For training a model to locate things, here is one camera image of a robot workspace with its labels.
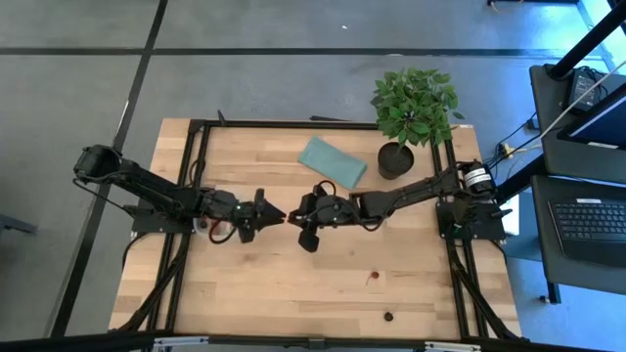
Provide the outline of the black power adapter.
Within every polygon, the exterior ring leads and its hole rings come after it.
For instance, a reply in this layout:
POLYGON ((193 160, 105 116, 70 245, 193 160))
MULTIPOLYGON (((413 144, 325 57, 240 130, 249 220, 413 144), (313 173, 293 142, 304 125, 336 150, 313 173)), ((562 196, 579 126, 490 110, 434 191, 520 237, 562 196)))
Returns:
POLYGON ((587 111, 606 96, 606 89, 601 84, 595 87, 593 91, 585 94, 588 89, 603 77, 604 74, 602 72, 589 66, 582 66, 573 72, 567 101, 571 105, 579 98, 581 100, 573 106, 572 111, 577 113, 587 111))

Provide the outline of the green leafy plant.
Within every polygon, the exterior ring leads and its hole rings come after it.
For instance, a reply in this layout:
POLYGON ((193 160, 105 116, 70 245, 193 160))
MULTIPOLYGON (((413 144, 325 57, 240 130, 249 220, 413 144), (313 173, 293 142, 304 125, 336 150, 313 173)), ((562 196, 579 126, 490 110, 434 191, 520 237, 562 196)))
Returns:
POLYGON ((376 81, 371 105, 378 129, 401 146, 437 146, 452 138, 450 119, 465 118, 451 75, 438 69, 387 71, 376 81))

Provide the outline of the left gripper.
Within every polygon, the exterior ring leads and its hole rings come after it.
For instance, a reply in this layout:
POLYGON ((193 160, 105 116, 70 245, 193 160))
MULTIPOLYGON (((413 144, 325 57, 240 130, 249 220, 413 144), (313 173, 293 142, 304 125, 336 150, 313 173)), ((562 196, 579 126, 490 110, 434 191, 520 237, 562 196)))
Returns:
POLYGON ((261 188, 255 191, 254 200, 232 198, 229 208, 229 222, 235 231, 239 230, 241 243, 252 242, 264 228, 285 222, 286 214, 265 197, 265 190, 261 188))

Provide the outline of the black laptop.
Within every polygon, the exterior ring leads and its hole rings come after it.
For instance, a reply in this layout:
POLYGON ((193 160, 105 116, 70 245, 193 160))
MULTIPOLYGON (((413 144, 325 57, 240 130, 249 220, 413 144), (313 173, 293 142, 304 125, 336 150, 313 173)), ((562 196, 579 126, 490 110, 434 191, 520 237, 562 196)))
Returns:
POLYGON ((626 268, 626 201, 562 198, 548 205, 565 257, 626 268))

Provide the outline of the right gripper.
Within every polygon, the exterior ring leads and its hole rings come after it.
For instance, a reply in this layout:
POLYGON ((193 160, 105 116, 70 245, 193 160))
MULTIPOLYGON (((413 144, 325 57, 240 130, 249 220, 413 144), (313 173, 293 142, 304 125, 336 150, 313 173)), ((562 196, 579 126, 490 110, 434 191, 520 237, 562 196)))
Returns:
POLYGON ((318 228, 356 226, 360 224, 357 205, 346 198, 337 196, 323 196, 315 194, 304 195, 297 209, 289 214, 289 223, 298 227, 298 244, 307 252, 318 250, 320 239, 317 236, 318 228), (315 222, 306 218, 315 211, 315 222))

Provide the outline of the black diagonal pole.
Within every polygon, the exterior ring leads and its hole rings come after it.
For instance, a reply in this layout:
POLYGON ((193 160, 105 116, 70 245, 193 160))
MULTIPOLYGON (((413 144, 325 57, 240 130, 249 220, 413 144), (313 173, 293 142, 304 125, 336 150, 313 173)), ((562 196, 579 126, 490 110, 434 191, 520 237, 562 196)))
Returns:
POLYGON ((609 13, 596 24, 547 74, 554 80, 567 76, 588 54, 596 49, 619 26, 626 22, 626 0, 618 0, 609 13))

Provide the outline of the black aluminium table frame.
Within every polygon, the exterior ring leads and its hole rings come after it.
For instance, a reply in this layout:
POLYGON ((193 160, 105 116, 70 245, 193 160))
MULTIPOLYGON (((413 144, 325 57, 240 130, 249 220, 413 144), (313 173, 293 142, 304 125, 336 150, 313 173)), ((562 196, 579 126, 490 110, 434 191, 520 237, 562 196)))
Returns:
MULTIPOLYGON (((320 176, 297 161, 309 139, 374 162, 384 138, 356 122, 192 120, 160 126, 150 168, 169 180, 205 162, 200 182, 251 198, 261 188, 284 211, 320 176)), ((168 288, 158 328, 177 334, 459 340, 494 336, 451 275, 433 201, 397 211, 374 232, 324 229, 315 253, 282 224, 248 244, 191 239, 182 284, 168 288), (377 280, 366 280, 378 271, 377 280), (387 322, 384 313, 393 320, 387 322)))

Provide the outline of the folded teal cloth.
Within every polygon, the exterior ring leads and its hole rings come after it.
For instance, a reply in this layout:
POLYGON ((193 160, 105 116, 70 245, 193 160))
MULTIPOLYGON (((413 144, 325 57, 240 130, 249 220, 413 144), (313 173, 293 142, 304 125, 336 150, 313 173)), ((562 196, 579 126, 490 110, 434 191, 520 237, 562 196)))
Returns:
POLYGON ((366 162, 312 137, 297 161, 308 168, 334 180, 345 189, 354 189, 366 172, 366 162))

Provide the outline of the black crossbar silver brackets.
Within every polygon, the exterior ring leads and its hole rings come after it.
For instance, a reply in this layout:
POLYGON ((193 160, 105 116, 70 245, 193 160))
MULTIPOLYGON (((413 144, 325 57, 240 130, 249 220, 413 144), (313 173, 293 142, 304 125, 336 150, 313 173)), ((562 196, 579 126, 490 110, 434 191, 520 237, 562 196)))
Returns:
POLYGON ((148 348, 196 345, 298 347, 309 351, 331 348, 409 349, 419 352, 607 352, 531 342, 527 339, 463 337, 459 340, 185 335, 164 330, 114 331, 102 334, 0 341, 0 352, 130 352, 148 348))

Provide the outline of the black desk with monitor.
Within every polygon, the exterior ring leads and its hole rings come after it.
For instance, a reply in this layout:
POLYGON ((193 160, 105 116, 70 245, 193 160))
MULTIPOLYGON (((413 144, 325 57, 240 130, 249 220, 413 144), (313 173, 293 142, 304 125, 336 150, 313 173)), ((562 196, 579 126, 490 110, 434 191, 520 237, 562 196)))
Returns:
MULTIPOLYGON (((541 131, 556 120, 562 105, 567 83, 553 80, 544 66, 529 69, 535 109, 541 131)), ((562 140, 556 129, 564 127, 575 118, 566 114, 559 123, 542 138, 543 157, 549 174, 594 179, 610 183, 626 184, 626 151, 562 140)))

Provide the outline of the black plant pot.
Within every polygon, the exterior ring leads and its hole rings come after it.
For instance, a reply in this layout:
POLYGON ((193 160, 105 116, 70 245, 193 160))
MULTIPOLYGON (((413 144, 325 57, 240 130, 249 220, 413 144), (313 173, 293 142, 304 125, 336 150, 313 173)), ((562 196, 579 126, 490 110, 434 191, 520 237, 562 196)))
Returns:
POLYGON ((396 142, 386 143, 378 153, 378 171, 387 180, 394 180, 407 173, 414 162, 412 151, 396 142))

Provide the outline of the black computer monitor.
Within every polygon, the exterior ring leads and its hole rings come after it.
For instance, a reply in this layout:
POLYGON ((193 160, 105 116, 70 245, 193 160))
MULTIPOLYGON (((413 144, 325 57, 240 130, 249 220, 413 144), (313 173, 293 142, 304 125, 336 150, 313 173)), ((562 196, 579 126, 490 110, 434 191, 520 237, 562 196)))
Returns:
POLYGON ((626 82, 558 133, 574 143, 626 150, 626 82))

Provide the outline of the black desk with laptop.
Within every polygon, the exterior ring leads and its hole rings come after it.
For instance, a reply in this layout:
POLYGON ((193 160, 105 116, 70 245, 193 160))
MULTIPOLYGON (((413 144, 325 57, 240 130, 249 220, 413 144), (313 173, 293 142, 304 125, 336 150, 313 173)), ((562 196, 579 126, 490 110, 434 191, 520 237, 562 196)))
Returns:
POLYGON ((547 282, 553 286, 578 286, 626 295, 626 268, 572 260, 563 255, 548 205, 549 200, 562 198, 626 201, 626 188, 547 176, 533 176, 531 188, 547 282))

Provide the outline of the white paper sheet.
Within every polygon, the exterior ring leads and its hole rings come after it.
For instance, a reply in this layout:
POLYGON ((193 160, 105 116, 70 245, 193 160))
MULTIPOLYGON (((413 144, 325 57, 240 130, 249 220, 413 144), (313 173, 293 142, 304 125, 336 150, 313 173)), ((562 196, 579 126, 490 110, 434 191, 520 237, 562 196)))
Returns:
POLYGON ((500 206, 503 211, 508 213, 503 217, 503 227, 507 235, 519 235, 519 196, 514 196, 500 206))

